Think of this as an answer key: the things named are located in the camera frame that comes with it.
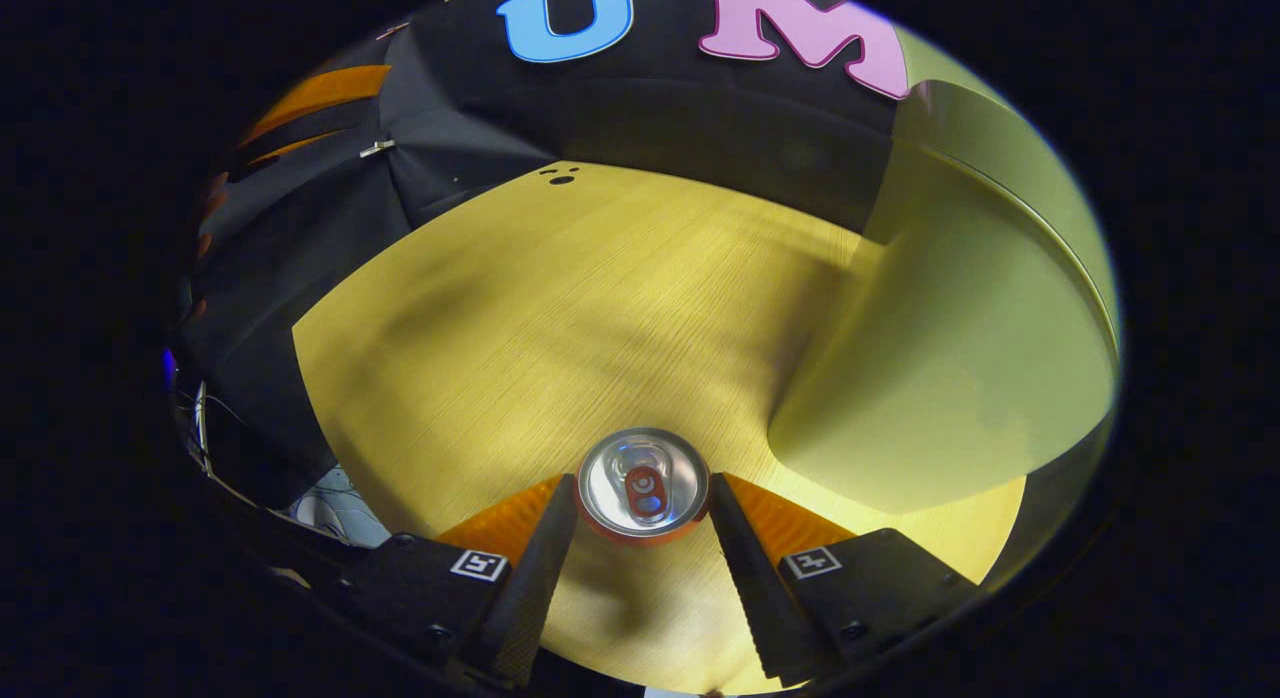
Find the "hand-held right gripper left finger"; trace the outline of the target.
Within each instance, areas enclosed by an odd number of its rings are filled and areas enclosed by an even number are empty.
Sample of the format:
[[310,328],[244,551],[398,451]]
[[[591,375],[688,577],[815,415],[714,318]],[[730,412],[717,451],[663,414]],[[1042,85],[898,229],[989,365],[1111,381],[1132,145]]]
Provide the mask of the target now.
[[576,529],[556,475],[474,517],[453,542],[389,537],[335,580],[335,611],[449,689],[522,689]]

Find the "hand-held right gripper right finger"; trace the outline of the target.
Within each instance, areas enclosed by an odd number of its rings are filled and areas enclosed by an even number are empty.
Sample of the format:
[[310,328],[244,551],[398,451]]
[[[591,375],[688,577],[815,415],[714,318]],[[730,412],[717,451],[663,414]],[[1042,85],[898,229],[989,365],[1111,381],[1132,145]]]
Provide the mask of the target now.
[[901,532],[852,533],[728,473],[708,506],[760,665],[783,684],[873,663],[980,594]]

